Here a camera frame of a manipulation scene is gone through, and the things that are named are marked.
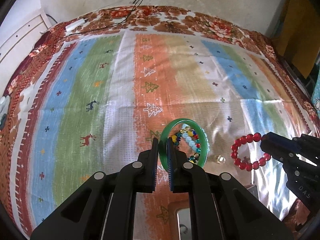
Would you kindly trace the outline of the silver metal jewelry tin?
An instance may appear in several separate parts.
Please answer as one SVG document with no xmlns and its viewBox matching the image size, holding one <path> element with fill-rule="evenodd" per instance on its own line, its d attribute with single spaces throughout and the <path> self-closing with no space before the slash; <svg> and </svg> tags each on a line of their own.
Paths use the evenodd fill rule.
<svg viewBox="0 0 320 240">
<path fill-rule="evenodd" d="M 171 239 L 192 239 L 189 200 L 168 205 Z"/>
</svg>

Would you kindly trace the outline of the green jade bangle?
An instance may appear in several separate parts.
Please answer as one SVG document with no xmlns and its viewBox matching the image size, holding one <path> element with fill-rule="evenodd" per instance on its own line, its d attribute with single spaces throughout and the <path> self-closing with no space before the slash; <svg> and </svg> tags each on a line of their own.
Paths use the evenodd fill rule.
<svg viewBox="0 0 320 240">
<path fill-rule="evenodd" d="M 171 138 L 174 149 L 187 150 L 187 158 L 192 163 L 204 167 L 209 149 L 208 135 L 195 121 L 187 118 L 179 118 L 165 126 L 159 141 L 159 158 L 164 170 L 168 171 L 166 154 L 167 140 Z"/>
</svg>

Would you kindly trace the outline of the yellow wooden cabinet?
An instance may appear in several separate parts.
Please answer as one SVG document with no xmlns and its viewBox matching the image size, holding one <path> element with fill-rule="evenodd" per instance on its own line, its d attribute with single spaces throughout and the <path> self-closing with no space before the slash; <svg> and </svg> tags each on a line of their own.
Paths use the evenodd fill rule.
<svg viewBox="0 0 320 240">
<path fill-rule="evenodd" d="M 319 54 L 319 14 L 309 0 L 287 0 L 283 13 L 274 48 L 306 78 Z"/>
</svg>

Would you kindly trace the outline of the white wooden headboard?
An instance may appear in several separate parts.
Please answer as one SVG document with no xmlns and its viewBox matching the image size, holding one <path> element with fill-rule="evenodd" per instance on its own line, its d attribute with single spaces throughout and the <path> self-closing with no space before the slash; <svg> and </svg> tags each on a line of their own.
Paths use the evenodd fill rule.
<svg viewBox="0 0 320 240">
<path fill-rule="evenodd" d="M 1 45 L 1 87 L 7 85 L 19 64 L 51 26 L 45 12 L 38 10 Z"/>
</svg>

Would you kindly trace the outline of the white charger adapter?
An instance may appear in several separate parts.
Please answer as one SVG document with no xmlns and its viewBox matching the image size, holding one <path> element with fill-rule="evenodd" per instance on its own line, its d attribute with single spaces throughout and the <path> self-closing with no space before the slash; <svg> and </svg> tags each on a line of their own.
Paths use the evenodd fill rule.
<svg viewBox="0 0 320 240">
<path fill-rule="evenodd" d="M 85 20 L 84 20 L 83 18 L 81 18 L 81 19 L 79 19 L 79 20 L 77 20 L 77 21 L 75 21 L 75 22 L 67 25 L 67 26 L 65 27 L 65 30 L 66 30 L 66 32 L 73 31 L 75 28 L 83 25 L 84 23 L 85 23 Z"/>
</svg>

